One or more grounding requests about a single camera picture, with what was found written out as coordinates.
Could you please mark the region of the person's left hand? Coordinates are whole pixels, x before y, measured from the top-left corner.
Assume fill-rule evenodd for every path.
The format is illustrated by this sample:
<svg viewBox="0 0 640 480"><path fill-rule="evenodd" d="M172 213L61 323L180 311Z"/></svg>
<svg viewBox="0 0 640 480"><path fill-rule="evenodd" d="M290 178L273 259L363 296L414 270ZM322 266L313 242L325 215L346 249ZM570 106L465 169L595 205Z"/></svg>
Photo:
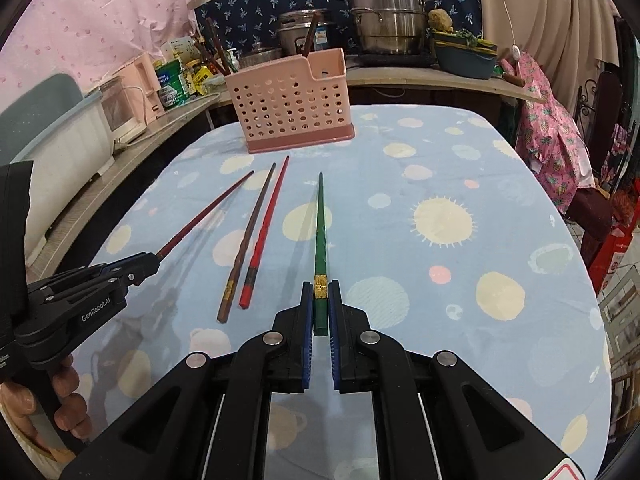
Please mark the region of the person's left hand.
<svg viewBox="0 0 640 480"><path fill-rule="evenodd" d="M6 419L38 451L68 463L72 451L63 436L72 437L72 445L92 434L92 421L84 397L77 392L80 378L73 368L74 358L66 356L52 374L44 373L51 385L35 392L7 380L1 384L1 406Z"/></svg>

